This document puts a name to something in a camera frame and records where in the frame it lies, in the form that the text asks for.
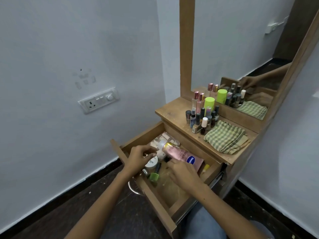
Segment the green item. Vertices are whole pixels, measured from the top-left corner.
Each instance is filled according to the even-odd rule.
[[[206,109],[208,106],[211,108],[214,107],[215,99],[213,97],[206,97],[205,98],[205,103],[204,103],[204,108],[205,108],[205,116],[206,116]]]
[[[159,162],[157,165],[156,165],[156,168],[155,168],[155,172],[154,173],[151,173],[150,177],[148,178],[151,182],[156,182],[158,181],[160,175],[159,175],[159,170],[160,170],[160,167],[161,167],[161,163]]]
[[[233,126],[228,122],[218,121],[217,124],[205,135],[204,140],[213,146],[218,152],[230,153],[230,148],[245,135],[245,130]]]
[[[217,92],[217,99],[216,101],[221,103],[221,104],[225,104],[226,101],[226,97],[227,97],[227,90],[225,89],[220,89]]]
[[[237,110],[263,120],[268,108],[253,101],[245,101],[240,107],[237,108]]]

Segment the left hand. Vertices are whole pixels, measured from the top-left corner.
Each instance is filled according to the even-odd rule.
[[[158,148],[154,148],[151,145],[138,145],[132,147],[128,161],[125,163],[122,170],[129,178],[136,175],[140,170],[144,168],[147,162],[156,156]],[[143,157],[144,152],[151,152],[146,157]]]
[[[269,107],[273,100],[273,96],[266,94],[264,92],[260,92],[258,94],[250,96],[248,100],[253,101],[261,106]]]

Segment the lime green container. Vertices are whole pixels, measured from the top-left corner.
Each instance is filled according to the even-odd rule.
[[[205,116],[206,116],[206,108],[210,106],[212,110],[214,109],[214,103],[215,99],[213,97],[206,97],[205,98],[205,103],[204,103],[204,108],[205,108]]]
[[[226,101],[226,97],[227,97],[227,90],[225,89],[220,89],[217,92],[217,99],[216,101],[221,103],[221,104],[225,104]]]

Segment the checkered cloth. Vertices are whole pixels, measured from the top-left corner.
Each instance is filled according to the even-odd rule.
[[[262,120],[266,115],[267,107],[261,106],[253,101],[245,101],[237,110]]]
[[[223,121],[218,121],[205,135],[204,140],[218,152],[226,154],[233,154],[250,142],[244,129]]]

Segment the wooden drawer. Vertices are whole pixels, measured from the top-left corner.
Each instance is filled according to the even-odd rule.
[[[204,159],[205,163],[210,165],[210,168],[200,176],[200,178],[206,184],[210,184],[219,174],[221,163],[208,155],[202,149],[198,148],[197,145],[164,122],[159,122],[152,128],[134,137],[123,146],[119,146],[113,139],[111,140],[111,144],[114,150],[117,152],[122,163],[125,164],[128,160],[128,156],[132,147],[148,144],[164,131],[179,140],[181,147]],[[147,180],[141,174],[136,175],[135,180],[138,187],[144,192],[149,203],[152,205],[155,213],[163,223],[168,233],[171,235],[171,237],[175,238],[178,234],[177,224],[180,222],[181,218],[185,216],[185,213],[188,212],[192,206],[194,206],[196,200],[181,190],[181,188],[179,188],[173,183],[173,181],[169,179],[168,175],[170,170],[167,169],[167,164],[164,161],[162,161],[162,166],[159,173],[160,178],[163,178],[165,183],[159,183],[156,187],[154,187],[149,180]]]

